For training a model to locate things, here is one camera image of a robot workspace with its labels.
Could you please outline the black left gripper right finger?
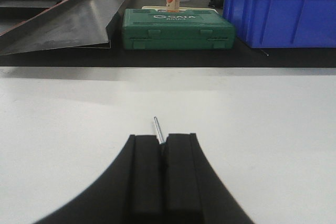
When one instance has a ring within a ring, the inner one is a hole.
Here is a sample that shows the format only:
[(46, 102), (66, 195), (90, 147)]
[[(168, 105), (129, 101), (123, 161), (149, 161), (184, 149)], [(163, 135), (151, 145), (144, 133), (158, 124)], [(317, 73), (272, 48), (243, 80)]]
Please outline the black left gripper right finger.
[(203, 223), (189, 134), (170, 134), (164, 147), (165, 223)]

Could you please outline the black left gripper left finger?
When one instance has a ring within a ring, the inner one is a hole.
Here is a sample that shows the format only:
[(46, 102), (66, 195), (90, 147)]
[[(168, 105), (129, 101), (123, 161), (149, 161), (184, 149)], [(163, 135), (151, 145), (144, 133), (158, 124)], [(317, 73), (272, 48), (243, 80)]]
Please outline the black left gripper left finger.
[(156, 136), (134, 136), (127, 223), (161, 223), (163, 213), (161, 148)]

